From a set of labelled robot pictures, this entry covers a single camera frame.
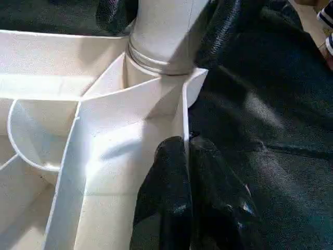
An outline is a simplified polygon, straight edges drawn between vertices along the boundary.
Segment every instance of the black fabric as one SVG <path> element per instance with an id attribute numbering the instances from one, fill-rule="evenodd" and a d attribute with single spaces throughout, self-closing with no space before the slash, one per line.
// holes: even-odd
<path id="1" fill-rule="evenodd" d="M 163 141 L 140 187 L 130 249 L 189 249 L 192 203 L 184 142 Z"/>
<path id="2" fill-rule="evenodd" d="M 113 35 L 120 35 L 135 19 L 138 0 L 99 0 L 98 25 Z"/>
<path id="3" fill-rule="evenodd" d="M 1 0 L 0 29 L 110 35 L 96 24 L 98 0 Z"/>
<path id="4" fill-rule="evenodd" d="M 281 1 L 270 1 L 263 8 L 261 2 L 249 8 L 244 1 L 243 12 L 239 1 L 231 1 L 235 4 L 231 8 L 244 14 L 241 18 L 221 2 L 196 64 L 208 69 L 223 66 L 272 106 L 283 100 L 285 108 L 300 118 L 332 129 L 333 73 L 298 17 Z"/>
<path id="5" fill-rule="evenodd" d="M 194 207 L 192 249 L 264 249 L 251 194 L 209 140 L 190 143 Z"/>
<path id="6" fill-rule="evenodd" d="M 237 34 L 259 16 L 265 0 L 220 0 L 197 52 L 196 64 L 210 68 L 224 58 Z"/>
<path id="7" fill-rule="evenodd" d="M 189 110 L 191 134 L 212 141 L 247 185 L 264 249 L 330 249 L 333 134 L 278 106 L 249 108 L 249 96 L 237 78 L 211 70 Z"/>

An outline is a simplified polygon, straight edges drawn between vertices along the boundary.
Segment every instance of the curved white panel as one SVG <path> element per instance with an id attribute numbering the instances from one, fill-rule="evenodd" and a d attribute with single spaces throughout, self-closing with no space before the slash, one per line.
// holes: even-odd
<path id="1" fill-rule="evenodd" d="M 39 170 L 58 172 L 77 102 L 15 100 L 8 134 L 15 151 Z"/>

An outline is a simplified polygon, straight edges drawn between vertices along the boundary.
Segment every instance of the white compartment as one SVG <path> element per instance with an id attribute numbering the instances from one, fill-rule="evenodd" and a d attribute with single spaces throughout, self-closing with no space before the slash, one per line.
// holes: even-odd
<path id="1" fill-rule="evenodd" d="M 76 107 L 77 102 L 71 101 L 14 101 L 9 112 L 8 134 L 15 151 L 45 174 L 56 174 Z"/>
<path id="2" fill-rule="evenodd" d="M 75 99 L 125 51 L 128 38 L 0 30 L 0 41 L 2 97 Z"/>
<path id="3" fill-rule="evenodd" d="M 12 99 L 0 98 L 0 167 L 15 154 L 7 133 L 7 118 L 11 104 Z"/>
<path id="4" fill-rule="evenodd" d="M 187 108 L 207 71 L 87 99 L 70 133 L 46 250 L 128 249 L 136 196 L 160 142 L 188 140 Z"/>
<path id="5" fill-rule="evenodd" d="M 18 155 L 0 168 L 1 250 L 42 250 L 54 187 Z"/>
<path id="6" fill-rule="evenodd" d="M 140 67 L 124 52 L 104 71 L 83 97 L 84 99 L 95 98 L 158 77 L 158 74 Z"/>

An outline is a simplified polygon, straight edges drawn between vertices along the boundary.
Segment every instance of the white plastic panel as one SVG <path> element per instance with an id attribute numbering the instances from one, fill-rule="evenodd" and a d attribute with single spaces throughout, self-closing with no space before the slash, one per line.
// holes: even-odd
<path id="1" fill-rule="evenodd" d="M 157 77 L 157 74 L 141 68 L 123 53 L 106 69 L 83 97 L 94 98 L 107 95 Z"/>
<path id="2" fill-rule="evenodd" d="M 73 249 L 74 246 L 86 182 L 84 167 L 92 152 L 79 118 L 72 126 L 65 152 L 46 230 L 44 249 L 49 250 Z"/>
<path id="3" fill-rule="evenodd" d="M 1 96 L 46 99 L 83 95 L 128 39 L 0 30 L 0 41 Z"/>
<path id="4" fill-rule="evenodd" d="M 17 155 L 0 168 L 1 249 L 42 249 L 53 193 Z"/>
<path id="5" fill-rule="evenodd" d="M 13 148 L 32 166 L 58 171 L 76 102 L 17 100 L 8 118 Z"/>
<path id="6" fill-rule="evenodd" d="M 15 155 L 7 134 L 7 118 L 12 99 L 0 98 L 0 168 Z"/>

